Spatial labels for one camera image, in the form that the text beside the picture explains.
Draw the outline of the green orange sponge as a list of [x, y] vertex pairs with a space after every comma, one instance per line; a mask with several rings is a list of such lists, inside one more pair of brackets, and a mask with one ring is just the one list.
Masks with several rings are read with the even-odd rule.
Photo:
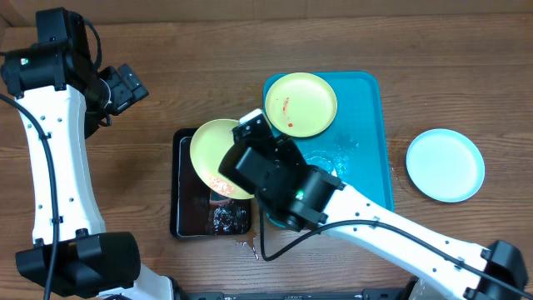
[[211, 190], [210, 194], [209, 194], [208, 204], [209, 204], [210, 208], [220, 208], [220, 207], [225, 207], [225, 206], [228, 206], [228, 205], [243, 206], [247, 202], [248, 202], [247, 199], [244, 199], [244, 200], [234, 199], [234, 198], [223, 196], [223, 195]]

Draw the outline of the light blue plate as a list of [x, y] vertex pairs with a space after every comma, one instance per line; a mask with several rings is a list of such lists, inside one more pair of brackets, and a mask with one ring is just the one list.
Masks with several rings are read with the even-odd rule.
[[473, 197], [486, 175], [479, 148], [465, 135], [444, 128], [425, 131], [411, 142], [406, 170], [422, 193], [444, 203]]

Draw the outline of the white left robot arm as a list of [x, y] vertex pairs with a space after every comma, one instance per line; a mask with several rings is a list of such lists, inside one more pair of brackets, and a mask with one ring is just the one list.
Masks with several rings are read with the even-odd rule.
[[35, 194], [33, 246], [18, 272], [46, 294], [175, 299], [176, 284], [146, 267], [129, 232], [109, 232], [97, 206], [86, 139], [147, 96], [128, 67], [96, 70], [86, 47], [47, 42], [8, 52], [2, 67], [25, 127]]

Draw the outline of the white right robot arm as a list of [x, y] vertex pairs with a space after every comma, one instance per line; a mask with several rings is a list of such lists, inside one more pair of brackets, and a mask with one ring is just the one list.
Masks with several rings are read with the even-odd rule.
[[328, 233], [415, 275], [444, 299], [530, 299], [525, 267], [494, 266], [494, 247], [434, 232], [363, 196], [353, 186], [305, 162], [286, 135], [274, 137], [262, 119], [232, 129], [234, 143], [220, 173], [253, 194], [260, 214], [299, 232], [274, 260], [304, 240]]

